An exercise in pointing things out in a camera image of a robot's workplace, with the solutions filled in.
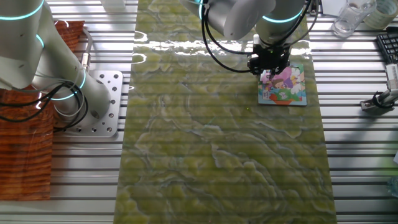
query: clear glass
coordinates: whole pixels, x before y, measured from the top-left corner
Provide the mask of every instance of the clear glass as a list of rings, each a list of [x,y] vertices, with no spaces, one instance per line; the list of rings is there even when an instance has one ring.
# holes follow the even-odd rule
[[[347,0],[331,28],[337,36],[349,37],[375,9],[376,0]]]
[[[392,196],[398,197],[398,177],[393,177],[388,181],[387,189]]]

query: marble pattern surface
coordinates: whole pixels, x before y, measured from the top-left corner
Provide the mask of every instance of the marble pattern surface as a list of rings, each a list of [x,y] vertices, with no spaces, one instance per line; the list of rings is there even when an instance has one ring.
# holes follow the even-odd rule
[[[291,56],[308,106],[261,106],[256,77],[214,63],[200,26],[178,0],[139,1],[115,223],[336,223],[308,41]]]

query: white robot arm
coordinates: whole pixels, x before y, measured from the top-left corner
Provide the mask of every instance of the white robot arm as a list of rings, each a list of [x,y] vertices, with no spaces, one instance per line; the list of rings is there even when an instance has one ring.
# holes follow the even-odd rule
[[[59,36],[44,0],[0,1],[0,30],[6,30],[0,35],[0,88],[16,90],[32,84],[51,91],[55,80],[69,80],[88,102],[81,126],[91,125],[106,114],[108,89],[88,74]],[[67,90],[62,88],[52,98],[65,122],[79,109],[73,92]]]
[[[232,72],[251,72],[254,75],[260,75],[264,70],[270,70],[271,75],[279,74],[289,66],[291,44],[286,40],[298,27],[312,3],[309,1],[304,9],[305,0],[180,0],[180,2],[202,20],[202,27],[206,27],[207,34],[215,43],[208,26],[212,26],[231,40],[244,37],[255,27],[257,34],[254,35],[253,52],[243,52],[249,56],[249,70],[229,69]],[[202,32],[207,45],[205,31]],[[218,64],[226,68],[210,51],[209,53]]]

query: black keyboard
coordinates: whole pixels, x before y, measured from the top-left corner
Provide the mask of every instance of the black keyboard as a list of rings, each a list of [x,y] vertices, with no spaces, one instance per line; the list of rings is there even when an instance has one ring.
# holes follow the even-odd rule
[[[377,44],[387,64],[398,62],[398,32],[378,35]]]

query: colorful card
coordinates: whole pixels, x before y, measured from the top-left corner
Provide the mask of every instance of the colorful card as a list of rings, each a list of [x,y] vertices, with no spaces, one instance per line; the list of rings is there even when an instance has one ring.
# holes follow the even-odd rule
[[[306,106],[304,66],[292,65],[271,80],[269,71],[259,78],[259,104]]]

